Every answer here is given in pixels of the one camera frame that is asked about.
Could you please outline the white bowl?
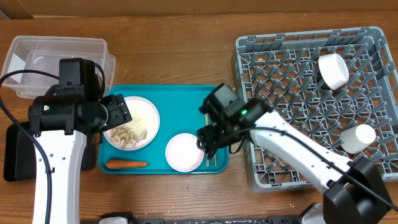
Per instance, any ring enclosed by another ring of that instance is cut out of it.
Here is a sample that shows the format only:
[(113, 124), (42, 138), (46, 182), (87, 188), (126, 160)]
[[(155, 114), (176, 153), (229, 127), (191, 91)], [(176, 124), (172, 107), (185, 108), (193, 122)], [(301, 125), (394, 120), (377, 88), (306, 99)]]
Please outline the white bowl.
[(320, 56), (318, 67), (326, 85), (332, 90), (338, 89), (349, 79), (348, 67), (339, 54)]

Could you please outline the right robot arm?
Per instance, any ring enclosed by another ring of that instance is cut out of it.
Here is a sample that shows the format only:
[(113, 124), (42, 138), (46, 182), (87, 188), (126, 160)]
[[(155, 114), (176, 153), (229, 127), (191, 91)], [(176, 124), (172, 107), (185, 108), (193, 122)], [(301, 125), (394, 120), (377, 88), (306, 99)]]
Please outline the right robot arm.
[(198, 147), (210, 157), (248, 140), (280, 157), (322, 194), (323, 203), (309, 206), (296, 223), (379, 223), (397, 210), (373, 162), (365, 157), (352, 161), (324, 148), (261, 100), (206, 98), (199, 110), (212, 120), (197, 131)]

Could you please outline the white cup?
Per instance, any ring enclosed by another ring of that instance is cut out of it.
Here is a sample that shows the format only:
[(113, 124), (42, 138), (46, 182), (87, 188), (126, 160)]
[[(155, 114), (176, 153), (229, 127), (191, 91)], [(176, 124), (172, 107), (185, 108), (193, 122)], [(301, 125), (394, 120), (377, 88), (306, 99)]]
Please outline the white cup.
[(341, 147), (350, 154), (357, 154), (366, 149), (376, 139), (376, 131), (367, 124), (360, 124), (340, 134)]

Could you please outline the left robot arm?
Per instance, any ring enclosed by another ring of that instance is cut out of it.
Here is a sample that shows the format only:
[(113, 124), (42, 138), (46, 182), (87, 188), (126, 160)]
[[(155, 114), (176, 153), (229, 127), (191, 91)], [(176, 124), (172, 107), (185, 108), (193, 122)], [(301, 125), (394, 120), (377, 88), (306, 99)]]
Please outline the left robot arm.
[(87, 140), (132, 120), (121, 94), (38, 96), (29, 107), (35, 147), (34, 223), (78, 223), (80, 171)]

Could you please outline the pink bowl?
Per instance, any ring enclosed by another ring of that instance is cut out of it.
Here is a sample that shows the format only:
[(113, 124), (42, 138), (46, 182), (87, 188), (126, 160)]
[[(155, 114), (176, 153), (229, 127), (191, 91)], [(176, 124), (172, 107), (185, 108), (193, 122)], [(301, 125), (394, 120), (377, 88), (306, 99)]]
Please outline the pink bowl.
[(205, 152), (197, 146), (197, 140), (193, 134), (181, 133), (167, 143), (165, 157), (172, 169), (191, 172), (201, 165)]

